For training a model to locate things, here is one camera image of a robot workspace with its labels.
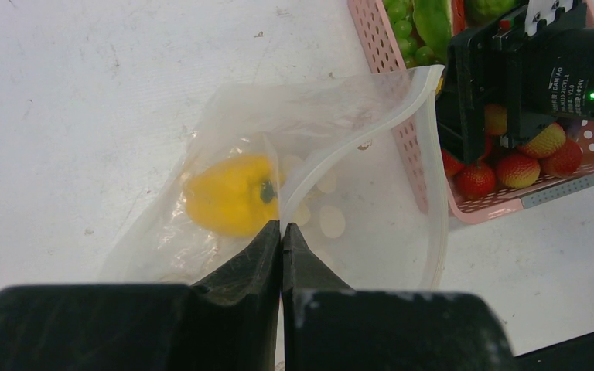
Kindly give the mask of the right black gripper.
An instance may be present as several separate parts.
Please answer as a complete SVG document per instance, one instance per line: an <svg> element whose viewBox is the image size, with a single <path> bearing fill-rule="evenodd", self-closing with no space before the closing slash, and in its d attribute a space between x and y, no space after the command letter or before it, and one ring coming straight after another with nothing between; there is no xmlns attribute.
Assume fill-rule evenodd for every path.
<svg viewBox="0 0 594 371"><path fill-rule="evenodd" d="M469 165L483 153L484 109L507 109L506 148L527 144L559 118L594 121L594 28L575 1L553 22L526 26L526 5L453 36L435 98L439 142Z"/></svg>

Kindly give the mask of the pink plastic basket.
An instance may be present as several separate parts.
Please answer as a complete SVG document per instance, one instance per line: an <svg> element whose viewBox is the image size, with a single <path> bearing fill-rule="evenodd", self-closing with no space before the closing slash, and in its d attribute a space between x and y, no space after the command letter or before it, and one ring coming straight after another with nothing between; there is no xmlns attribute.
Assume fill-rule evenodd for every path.
<svg viewBox="0 0 594 371"><path fill-rule="evenodd" d="M347 5L371 72L386 73L404 69L402 57L394 52L397 43L394 33L388 28L389 18L382 4L379 1L349 1ZM418 207L425 212L428 199L415 120L406 120L393 128L391 133ZM526 189L498 186L494 192L476 200L465 199L455 190L453 182L446 181L443 189L448 194L451 215L464 223L483 223L594 186L593 121L582 123L577 142L583 150L582 164L567 179L543 175Z"/></svg>

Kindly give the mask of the red strawberries pile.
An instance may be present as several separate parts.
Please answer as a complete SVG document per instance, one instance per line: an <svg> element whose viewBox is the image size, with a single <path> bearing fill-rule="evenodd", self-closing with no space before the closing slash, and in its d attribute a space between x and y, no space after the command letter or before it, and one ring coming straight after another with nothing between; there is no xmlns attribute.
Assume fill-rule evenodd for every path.
<svg viewBox="0 0 594 371"><path fill-rule="evenodd" d="M579 169L582 149L558 123L547 126L526 145L509 149L497 144L498 136L507 133L507 109L488 104L484 116L484 152L476 162L464 165L442 150L445 174L464 199L481 199L500 186L525 189L543 175L566 178Z"/></svg>

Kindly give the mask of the green round fruit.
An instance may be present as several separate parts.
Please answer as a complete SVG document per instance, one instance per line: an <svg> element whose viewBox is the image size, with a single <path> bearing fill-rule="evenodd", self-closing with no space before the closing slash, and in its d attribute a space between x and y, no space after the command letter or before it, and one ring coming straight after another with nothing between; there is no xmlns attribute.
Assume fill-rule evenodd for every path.
<svg viewBox="0 0 594 371"><path fill-rule="evenodd" d="M521 5L519 0L465 0L465 15L476 26L485 25Z"/></svg>

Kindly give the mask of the watermelon slice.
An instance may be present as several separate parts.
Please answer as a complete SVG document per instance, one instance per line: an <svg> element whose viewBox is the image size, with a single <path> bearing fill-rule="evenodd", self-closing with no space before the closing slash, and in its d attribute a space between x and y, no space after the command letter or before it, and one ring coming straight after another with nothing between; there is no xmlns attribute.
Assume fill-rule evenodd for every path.
<svg viewBox="0 0 594 371"><path fill-rule="evenodd" d="M466 28L463 0L414 0L413 17L421 40L435 58L447 63L450 39Z"/></svg>

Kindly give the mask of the clear zip top bag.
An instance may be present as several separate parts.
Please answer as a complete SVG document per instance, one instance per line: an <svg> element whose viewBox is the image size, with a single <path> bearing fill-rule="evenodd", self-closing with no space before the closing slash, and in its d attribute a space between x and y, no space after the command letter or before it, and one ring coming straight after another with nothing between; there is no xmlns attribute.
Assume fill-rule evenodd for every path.
<svg viewBox="0 0 594 371"><path fill-rule="evenodd" d="M105 259L105 282L194 284L253 237L229 237L186 214L187 180L227 158L269 156L279 175L281 234L355 289L431 290L448 237L434 98L443 68L425 66L288 85L229 83L207 102L157 198ZM415 120L428 209L418 207L392 129Z"/></svg>

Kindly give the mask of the yellow bell pepper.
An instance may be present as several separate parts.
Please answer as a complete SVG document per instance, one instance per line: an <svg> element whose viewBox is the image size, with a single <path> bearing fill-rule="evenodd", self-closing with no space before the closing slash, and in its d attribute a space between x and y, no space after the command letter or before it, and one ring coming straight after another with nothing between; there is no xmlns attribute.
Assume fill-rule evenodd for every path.
<svg viewBox="0 0 594 371"><path fill-rule="evenodd" d="M187 180L186 214L211 232L253 237L268 221L279 218L278 181L265 154L227 158Z"/></svg>

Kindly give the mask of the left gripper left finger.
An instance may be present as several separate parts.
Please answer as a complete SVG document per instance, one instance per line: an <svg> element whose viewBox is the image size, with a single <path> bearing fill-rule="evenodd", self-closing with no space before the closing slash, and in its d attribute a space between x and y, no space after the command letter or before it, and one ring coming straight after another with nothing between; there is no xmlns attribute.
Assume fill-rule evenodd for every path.
<svg viewBox="0 0 594 371"><path fill-rule="evenodd" d="M0 291L0 370L272 370L281 232L268 222L195 284Z"/></svg>

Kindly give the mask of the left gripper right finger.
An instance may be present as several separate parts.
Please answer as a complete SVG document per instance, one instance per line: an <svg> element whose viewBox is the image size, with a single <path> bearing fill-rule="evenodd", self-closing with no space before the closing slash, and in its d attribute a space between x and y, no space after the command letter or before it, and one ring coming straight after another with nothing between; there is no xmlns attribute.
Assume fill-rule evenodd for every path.
<svg viewBox="0 0 594 371"><path fill-rule="evenodd" d="M505 331L473 294L355 290L291 223L282 239L288 370L516 370Z"/></svg>

